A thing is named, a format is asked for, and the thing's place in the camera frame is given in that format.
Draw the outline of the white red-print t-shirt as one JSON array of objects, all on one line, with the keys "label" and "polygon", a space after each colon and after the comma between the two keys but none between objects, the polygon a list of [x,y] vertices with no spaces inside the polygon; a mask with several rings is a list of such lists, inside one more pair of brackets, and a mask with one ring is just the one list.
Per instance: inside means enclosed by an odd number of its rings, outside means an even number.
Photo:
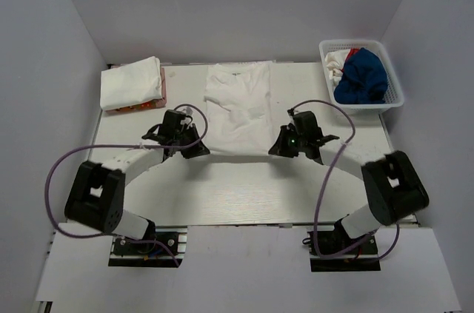
[{"label": "white red-print t-shirt", "polygon": [[350,48],[336,50],[326,54],[324,61],[329,72],[329,79],[332,81],[334,87],[336,87],[342,79],[346,60],[358,51],[359,48]]}]

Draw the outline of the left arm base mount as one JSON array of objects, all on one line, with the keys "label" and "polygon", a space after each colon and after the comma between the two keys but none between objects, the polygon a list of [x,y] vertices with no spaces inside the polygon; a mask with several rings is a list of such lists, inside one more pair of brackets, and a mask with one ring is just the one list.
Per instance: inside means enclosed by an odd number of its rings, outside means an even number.
[{"label": "left arm base mount", "polygon": [[158,227],[151,241],[132,243],[125,237],[114,238],[108,266],[177,269],[184,259],[187,227]]}]

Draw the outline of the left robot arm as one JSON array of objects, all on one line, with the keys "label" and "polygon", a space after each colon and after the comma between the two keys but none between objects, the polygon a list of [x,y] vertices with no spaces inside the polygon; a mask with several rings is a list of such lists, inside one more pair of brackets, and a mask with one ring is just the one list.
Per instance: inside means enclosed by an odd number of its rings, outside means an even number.
[{"label": "left robot arm", "polygon": [[151,127],[139,145],[127,146],[104,163],[85,161],[79,166],[65,205],[65,217],[104,235],[129,239],[141,253],[152,251],[156,246],[156,225],[124,209],[125,188],[177,152],[186,159],[210,154],[192,115],[167,110],[163,121]]}]

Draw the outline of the white cartoon-print t-shirt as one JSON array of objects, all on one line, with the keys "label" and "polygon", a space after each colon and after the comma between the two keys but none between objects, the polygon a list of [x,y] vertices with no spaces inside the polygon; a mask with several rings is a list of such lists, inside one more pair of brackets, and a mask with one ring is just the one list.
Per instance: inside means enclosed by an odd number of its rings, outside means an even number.
[{"label": "white cartoon-print t-shirt", "polygon": [[271,61],[207,68],[205,143],[216,155],[261,156],[273,145]]}]

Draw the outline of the blue t-shirt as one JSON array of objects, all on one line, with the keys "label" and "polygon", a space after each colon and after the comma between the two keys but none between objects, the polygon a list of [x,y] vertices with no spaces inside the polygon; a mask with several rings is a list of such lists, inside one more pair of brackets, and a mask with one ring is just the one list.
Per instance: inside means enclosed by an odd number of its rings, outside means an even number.
[{"label": "blue t-shirt", "polygon": [[361,48],[347,57],[333,94],[340,104],[384,104],[387,89],[387,72],[381,60]]}]

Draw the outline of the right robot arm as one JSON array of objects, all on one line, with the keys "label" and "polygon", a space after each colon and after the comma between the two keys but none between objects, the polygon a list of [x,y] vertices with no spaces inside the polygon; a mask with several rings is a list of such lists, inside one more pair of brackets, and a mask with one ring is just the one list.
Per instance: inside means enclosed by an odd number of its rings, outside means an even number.
[{"label": "right robot arm", "polygon": [[289,110],[288,114],[290,123],[281,127],[270,155],[296,158],[303,154],[327,166],[320,198],[334,169],[355,176],[364,184],[367,204],[337,220],[330,232],[330,242],[337,250],[353,252],[369,234],[428,207],[427,191],[405,152],[371,155],[351,150],[349,141],[343,141],[336,149],[330,143],[338,136],[324,135],[314,113]]}]

